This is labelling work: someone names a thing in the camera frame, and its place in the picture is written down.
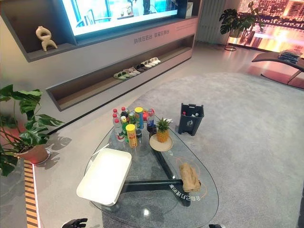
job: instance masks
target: floor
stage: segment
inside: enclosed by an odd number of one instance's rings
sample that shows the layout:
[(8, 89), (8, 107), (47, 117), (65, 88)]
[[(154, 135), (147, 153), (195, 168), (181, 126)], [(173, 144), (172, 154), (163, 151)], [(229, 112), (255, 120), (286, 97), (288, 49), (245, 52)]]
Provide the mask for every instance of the floor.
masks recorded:
[[(91, 203), (77, 197), (76, 188), (92, 152), (112, 127), (113, 108), (129, 106), (146, 91), (189, 74), (237, 72), (258, 76), (270, 64), (278, 72), (295, 72), (282, 64), (251, 63), (258, 53), (244, 48), (228, 52), (222, 46), (198, 43), (190, 60), (53, 134), (48, 143), (53, 150), (50, 160), (36, 166), (42, 227), (59, 228), (64, 222), (75, 218), (88, 218), (88, 228), (103, 227), (101, 212)], [(20, 194), (10, 197), (15, 200)], [(12, 218), (19, 215), (21, 218), (21, 209), (13, 206), (10, 213), (1, 214), (1, 227), (20, 227), (17, 225), (18, 219)]]

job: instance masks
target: yellow bottle cap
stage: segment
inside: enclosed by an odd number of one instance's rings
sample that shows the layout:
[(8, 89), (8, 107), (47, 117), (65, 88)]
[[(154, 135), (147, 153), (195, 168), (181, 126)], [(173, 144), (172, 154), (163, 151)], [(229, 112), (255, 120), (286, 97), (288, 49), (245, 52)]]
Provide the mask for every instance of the yellow bottle cap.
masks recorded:
[(141, 113), (143, 111), (143, 108), (142, 107), (137, 107), (137, 108), (134, 109), (134, 111), (136, 113)]
[(126, 125), (125, 129), (128, 132), (135, 131), (135, 125), (134, 124), (128, 124), (128, 125)]

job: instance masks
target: television screen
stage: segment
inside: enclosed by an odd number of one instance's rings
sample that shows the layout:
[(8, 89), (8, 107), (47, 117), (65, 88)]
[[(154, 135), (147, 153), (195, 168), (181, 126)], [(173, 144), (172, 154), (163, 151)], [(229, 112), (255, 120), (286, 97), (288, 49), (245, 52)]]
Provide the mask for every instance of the television screen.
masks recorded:
[(63, 0), (74, 36), (177, 14), (175, 0)]

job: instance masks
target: black trash can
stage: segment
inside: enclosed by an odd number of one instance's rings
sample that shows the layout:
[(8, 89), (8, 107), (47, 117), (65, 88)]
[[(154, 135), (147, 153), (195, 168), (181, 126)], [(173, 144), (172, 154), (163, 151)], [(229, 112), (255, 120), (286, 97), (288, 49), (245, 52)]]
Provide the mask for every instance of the black trash can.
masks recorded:
[(188, 132), (194, 136), (204, 117), (204, 107), (203, 105), (196, 106), (195, 104), (187, 105), (181, 103), (180, 117), (179, 134)]

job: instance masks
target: plant pot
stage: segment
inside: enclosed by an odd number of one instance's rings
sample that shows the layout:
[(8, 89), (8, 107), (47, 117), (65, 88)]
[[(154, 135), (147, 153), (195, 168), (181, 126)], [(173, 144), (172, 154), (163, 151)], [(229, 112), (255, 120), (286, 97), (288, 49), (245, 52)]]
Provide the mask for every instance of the plant pot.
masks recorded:
[(30, 161), (32, 164), (38, 164), (48, 158), (48, 152), (43, 147), (43, 145), (37, 145), (29, 151), (19, 153), (18, 156)]
[(240, 38), (242, 36), (242, 32), (239, 29), (233, 29), (231, 30), (229, 36), (232, 38)]

